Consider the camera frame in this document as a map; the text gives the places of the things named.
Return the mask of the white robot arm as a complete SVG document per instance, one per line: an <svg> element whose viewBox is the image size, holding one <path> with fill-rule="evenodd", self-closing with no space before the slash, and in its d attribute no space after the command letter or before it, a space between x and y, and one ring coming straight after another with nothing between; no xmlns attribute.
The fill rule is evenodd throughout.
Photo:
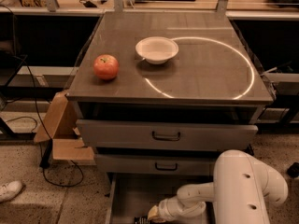
<svg viewBox="0 0 299 224"><path fill-rule="evenodd" d="M288 197L284 177L273 167L239 150L217 158L213 181L180 187L148 212L154 223L201 216L211 202L216 224L270 224L266 204L283 204Z"/></svg>

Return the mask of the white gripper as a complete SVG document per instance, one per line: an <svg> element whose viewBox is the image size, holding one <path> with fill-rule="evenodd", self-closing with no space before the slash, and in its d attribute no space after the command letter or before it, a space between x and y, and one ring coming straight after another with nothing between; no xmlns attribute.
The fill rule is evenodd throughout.
<svg viewBox="0 0 299 224"><path fill-rule="evenodd" d="M177 197L164 199L159 205L154 205L148 212L148 221L160 223L162 220L175 221L183 218L195 218L201 216L206 210L205 202L198 202L187 207Z"/></svg>

